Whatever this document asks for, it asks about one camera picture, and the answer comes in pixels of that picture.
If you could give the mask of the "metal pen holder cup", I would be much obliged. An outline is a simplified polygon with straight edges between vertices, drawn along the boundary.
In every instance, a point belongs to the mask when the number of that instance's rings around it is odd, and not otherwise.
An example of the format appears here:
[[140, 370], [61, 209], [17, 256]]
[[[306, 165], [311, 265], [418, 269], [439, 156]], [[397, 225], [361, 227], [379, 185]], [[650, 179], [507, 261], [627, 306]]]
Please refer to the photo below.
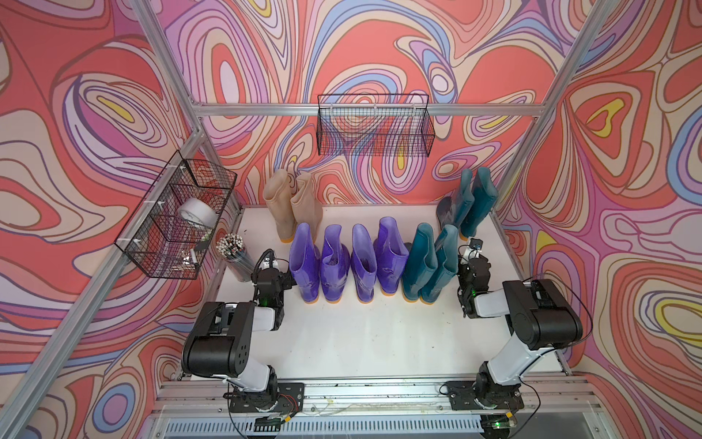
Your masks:
[[252, 281], [254, 261], [242, 236], [235, 233], [225, 234], [217, 241], [216, 248], [240, 282]]

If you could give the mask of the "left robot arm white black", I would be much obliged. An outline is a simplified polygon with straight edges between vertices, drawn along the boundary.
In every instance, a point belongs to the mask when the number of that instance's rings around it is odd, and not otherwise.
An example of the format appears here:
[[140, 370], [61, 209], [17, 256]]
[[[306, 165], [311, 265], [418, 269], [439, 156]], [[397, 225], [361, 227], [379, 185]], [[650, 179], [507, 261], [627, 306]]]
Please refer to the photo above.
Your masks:
[[294, 279], [290, 272], [269, 267], [256, 270], [252, 284], [250, 301], [203, 305], [186, 338], [181, 369], [186, 375], [224, 380], [245, 394], [275, 395], [275, 370], [252, 358], [252, 334], [281, 327], [284, 293]]

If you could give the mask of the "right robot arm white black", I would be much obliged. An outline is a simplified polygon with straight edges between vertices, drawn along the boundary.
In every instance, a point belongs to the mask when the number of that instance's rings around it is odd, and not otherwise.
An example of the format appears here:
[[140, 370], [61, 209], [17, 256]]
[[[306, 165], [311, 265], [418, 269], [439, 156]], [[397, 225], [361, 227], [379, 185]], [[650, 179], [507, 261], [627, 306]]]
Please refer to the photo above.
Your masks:
[[459, 303], [466, 318], [505, 318], [511, 337], [484, 362], [473, 384], [478, 405], [495, 408], [517, 400], [523, 375], [543, 356], [581, 341], [580, 317], [548, 279], [504, 281], [490, 291], [491, 264], [482, 255], [459, 263]]

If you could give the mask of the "teal rain boot back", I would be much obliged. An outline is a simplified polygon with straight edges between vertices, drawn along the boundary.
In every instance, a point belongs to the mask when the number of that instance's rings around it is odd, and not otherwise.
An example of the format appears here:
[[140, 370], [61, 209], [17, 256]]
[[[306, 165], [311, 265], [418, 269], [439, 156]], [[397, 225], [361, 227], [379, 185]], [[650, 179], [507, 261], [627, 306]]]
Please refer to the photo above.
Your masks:
[[420, 298], [420, 289], [427, 285], [438, 268], [431, 224], [420, 223], [413, 241], [405, 243], [405, 247], [409, 257], [401, 277], [403, 297], [414, 303]]

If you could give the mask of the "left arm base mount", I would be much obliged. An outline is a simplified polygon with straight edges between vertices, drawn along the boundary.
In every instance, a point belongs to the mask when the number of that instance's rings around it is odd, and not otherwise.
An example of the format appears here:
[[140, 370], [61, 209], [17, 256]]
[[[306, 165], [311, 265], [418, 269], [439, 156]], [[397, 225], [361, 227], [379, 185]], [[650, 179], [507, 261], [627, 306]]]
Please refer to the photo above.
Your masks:
[[230, 413], [279, 413], [294, 415], [303, 410], [303, 382], [271, 382], [260, 393], [234, 388], [223, 394]]

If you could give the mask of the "purple rain boot back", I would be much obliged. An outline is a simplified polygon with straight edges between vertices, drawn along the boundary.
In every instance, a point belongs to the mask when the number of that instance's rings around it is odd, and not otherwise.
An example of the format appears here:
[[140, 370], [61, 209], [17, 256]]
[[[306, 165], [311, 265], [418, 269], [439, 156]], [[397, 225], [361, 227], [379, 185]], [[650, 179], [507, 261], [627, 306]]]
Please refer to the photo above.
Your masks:
[[398, 223], [393, 217], [386, 216], [380, 219], [378, 236], [373, 246], [381, 290], [386, 296], [393, 296], [399, 288], [410, 254], [402, 240]]

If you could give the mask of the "white tape roll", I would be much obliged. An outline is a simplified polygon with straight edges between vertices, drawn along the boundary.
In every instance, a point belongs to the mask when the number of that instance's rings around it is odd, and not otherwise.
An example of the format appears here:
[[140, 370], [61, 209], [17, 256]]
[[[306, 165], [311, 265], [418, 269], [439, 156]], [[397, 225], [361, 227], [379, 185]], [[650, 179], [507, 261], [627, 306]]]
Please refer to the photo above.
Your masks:
[[187, 199], [177, 208], [180, 217], [199, 227], [213, 229], [218, 223], [218, 214], [207, 203], [197, 198]]

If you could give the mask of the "purple rain boot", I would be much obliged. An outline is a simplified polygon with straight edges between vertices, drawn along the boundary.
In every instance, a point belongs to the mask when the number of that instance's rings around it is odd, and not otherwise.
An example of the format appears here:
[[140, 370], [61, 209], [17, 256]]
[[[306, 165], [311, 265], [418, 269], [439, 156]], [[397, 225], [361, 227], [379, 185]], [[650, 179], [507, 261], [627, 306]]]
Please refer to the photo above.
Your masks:
[[398, 223], [393, 217], [386, 216], [380, 219], [378, 236], [373, 246], [381, 290], [386, 296], [393, 296], [399, 288], [410, 254], [402, 240]]
[[355, 224], [352, 229], [351, 268], [358, 300], [368, 304], [373, 300], [378, 265], [373, 243], [367, 228]]
[[289, 263], [292, 278], [300, 289], [301, 297], [307, 304], [318, 300], [319, 268], [318, 249], [314, 245], [312, 231], [308, 223], [299, 223], [292, 241]]
[[342, 226], [331, 224], [325, 228], [324, 246], [320, 260], [320, 282], [325, 300], [340, 301], [346, 287], [350, 266], [350, 252], [341, 241]]

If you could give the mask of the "beige rain boot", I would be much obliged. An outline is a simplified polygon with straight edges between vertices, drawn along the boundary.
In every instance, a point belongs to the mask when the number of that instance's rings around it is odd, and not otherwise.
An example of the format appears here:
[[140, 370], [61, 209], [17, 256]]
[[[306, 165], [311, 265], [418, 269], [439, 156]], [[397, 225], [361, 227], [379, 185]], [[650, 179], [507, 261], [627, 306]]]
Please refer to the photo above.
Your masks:
[[275, 171], [264, 187], [263, 199], [275, 222], [278, 237], [283, 243], [290, 243], [296, 231], [292, 197], [289, 174], [284, 169]]
[[297, 191], [291, 198], [292, 213], [298, 224], [306, 223], [315, 241], [323, 219], [323, 208], [316, 197], [316, 183], [310, 173], [301, 173], [296, 179]]

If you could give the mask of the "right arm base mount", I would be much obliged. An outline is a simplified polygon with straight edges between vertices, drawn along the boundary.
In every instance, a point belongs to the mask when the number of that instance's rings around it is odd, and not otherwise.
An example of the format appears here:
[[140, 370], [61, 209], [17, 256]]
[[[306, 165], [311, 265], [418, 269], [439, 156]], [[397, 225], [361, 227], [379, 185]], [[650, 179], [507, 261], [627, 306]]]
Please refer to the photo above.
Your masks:
[[503, 386], [488, 380], [450, 380], [442, 386], [453, 411], [509, 411], [525, 407], [520, 386]]

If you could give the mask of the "purple rain boot front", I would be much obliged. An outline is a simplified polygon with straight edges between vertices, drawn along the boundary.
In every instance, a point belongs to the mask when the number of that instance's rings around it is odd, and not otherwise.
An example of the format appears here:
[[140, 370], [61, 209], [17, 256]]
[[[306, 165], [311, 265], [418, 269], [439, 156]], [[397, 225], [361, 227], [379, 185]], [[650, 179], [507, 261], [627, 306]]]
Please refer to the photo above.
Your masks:
[[368, 304], [373, 300], [378, 265], [373, 243], [367, 228], [355, 224], [352, 229], [351, 268], [358, 300]]

